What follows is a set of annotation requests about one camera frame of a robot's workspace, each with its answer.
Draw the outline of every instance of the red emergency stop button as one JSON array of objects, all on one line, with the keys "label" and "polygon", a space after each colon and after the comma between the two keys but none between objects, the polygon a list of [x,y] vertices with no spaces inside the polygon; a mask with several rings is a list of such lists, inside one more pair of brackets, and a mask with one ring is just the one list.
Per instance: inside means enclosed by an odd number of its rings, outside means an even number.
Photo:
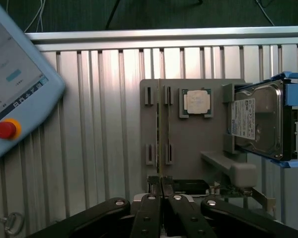
[{"label": "red emergency stop button", "polygon": [[16,134],[16,126],[12,122],[0,122],[0,139],[11,139]]}]

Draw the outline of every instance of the key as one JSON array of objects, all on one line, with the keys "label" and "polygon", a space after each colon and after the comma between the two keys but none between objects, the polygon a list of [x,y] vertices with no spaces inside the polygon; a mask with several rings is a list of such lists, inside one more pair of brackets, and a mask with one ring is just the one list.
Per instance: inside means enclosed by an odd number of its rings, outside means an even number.
[{"label": "key", "polygon": [[0,218],[0,223],[4,224],[4,230],[8,235],[16,236],[22,230],[24,217],[21,213],[12,212],[8,217]]}]

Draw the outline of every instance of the gray fixture plate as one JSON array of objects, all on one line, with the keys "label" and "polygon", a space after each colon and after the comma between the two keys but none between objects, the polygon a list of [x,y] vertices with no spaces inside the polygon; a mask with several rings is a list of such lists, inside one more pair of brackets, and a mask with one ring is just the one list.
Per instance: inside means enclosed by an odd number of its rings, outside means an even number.
[{"label": "gray fixture plate", "polygon": [[[227,132],[227,104],[223,103],[223,85],[230,83],[243,84],[243,79],[160,79],[143,80],[140,83],[141,98],[141,155],[144,175],[156,173],[156,113],[157,102],[161,105],[161,160],[160,170],[164,176],[174,179],[204,179],[212,182],[218,171],[201,159],[201,151],[216,151],[223,153],[224,135]],[[169,119],[168,104],[166,104],[166,88],[170,87]],[[205,115],[189,115],[180,118],[181,110],[179,93],[182,89],[211,89],[212,117]],[[170,131],[171,161],[167,159],[168,129]],[[148,154],[154,145],[154,155]],[[230,155],[237,162],[245,162],[245,154]]]}]

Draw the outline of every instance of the dark background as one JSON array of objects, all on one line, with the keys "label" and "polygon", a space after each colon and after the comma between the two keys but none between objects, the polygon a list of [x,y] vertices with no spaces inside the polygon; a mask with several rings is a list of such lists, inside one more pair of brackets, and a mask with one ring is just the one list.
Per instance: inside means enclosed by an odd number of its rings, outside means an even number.
[{"label": "dark background", "polygon": [[[46,0],[44,31],[104,30],[115,1]],[[5,8],[6,0],[0,4]],[[24,30],[39,6],[39,0],[10,0],[9,14]],[[298,0],[273,0],[265,10],[276,26],[298,25]],[[202,5],[198,0],[121,0],[110,29],[243,26],[270,26],[255,0],[204,0]]]}]

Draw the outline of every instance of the touchscreen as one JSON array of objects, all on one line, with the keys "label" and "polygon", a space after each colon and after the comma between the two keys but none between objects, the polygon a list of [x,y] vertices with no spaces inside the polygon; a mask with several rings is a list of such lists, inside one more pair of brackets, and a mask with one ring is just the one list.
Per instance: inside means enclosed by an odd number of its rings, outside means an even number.
[{"label": "touchscreen", "polygon": [[0,120],[46,82],[42,72],[0,24]]}]

